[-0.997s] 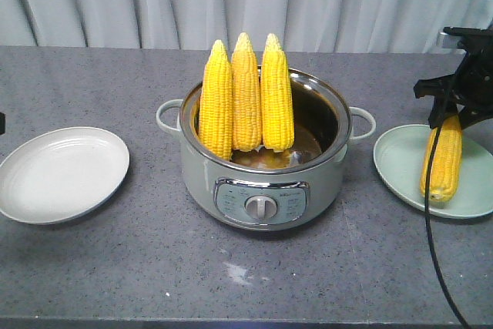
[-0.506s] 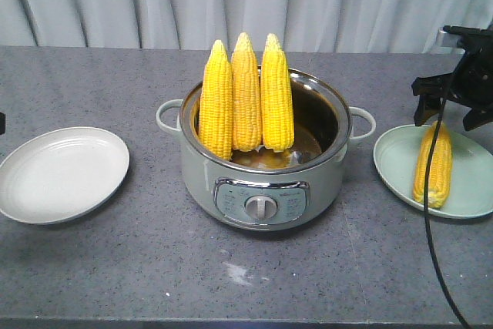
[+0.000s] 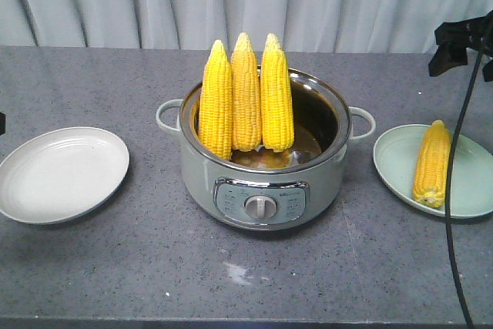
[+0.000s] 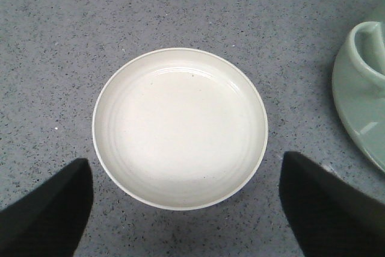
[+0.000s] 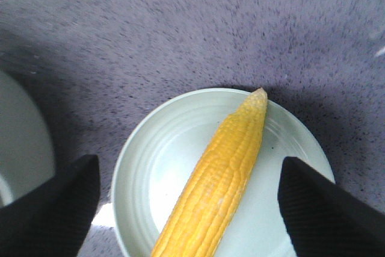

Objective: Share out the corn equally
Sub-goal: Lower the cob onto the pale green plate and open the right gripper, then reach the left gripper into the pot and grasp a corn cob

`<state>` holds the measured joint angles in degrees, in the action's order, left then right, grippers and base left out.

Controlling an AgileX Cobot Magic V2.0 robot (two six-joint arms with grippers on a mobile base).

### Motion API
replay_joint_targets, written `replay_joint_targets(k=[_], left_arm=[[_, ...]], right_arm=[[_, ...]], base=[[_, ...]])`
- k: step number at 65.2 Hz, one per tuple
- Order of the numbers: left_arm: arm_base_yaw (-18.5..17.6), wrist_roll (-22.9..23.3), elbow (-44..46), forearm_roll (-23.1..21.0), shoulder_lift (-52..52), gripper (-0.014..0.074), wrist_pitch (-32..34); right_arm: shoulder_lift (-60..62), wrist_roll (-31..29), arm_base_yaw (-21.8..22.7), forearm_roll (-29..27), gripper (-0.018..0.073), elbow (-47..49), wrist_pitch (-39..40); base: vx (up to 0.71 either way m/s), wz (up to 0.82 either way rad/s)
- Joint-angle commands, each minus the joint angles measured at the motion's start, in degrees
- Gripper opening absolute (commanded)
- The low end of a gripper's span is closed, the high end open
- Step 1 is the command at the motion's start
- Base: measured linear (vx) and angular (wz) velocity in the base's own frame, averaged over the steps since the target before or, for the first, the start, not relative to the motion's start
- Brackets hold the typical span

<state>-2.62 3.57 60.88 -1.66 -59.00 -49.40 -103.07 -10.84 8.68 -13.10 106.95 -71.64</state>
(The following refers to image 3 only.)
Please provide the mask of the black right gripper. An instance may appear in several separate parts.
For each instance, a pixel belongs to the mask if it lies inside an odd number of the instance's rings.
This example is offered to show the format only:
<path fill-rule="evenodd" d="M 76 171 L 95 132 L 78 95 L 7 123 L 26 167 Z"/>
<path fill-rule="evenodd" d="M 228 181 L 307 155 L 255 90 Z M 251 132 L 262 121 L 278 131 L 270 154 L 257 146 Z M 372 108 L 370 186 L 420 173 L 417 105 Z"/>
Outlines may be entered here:
<path fill-rule="evenodd" d="M 467 65 L 467 49 L 478 51 L 485 45 L 483 53 L 492 57 L 492 33 L 486 37 L 487 27 L 492 22 L 492 12 L 460 22 L 443 22 L 434 30 L 438 46 L 428 63 L 429 76 L 436 77 L 449 69 Z"/>

